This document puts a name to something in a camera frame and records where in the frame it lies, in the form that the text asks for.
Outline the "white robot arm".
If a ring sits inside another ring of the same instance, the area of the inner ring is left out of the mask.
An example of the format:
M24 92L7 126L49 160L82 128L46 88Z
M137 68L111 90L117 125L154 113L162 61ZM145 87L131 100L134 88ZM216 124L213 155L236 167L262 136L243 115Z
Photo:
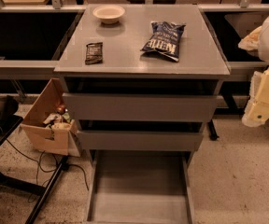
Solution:
M269 63L269 16L262 26L243 38L238 47L258 51L259 58ZM259 127L269 119L269 67L264 72L255 72L251 79L250 98L242 122L248 127Z

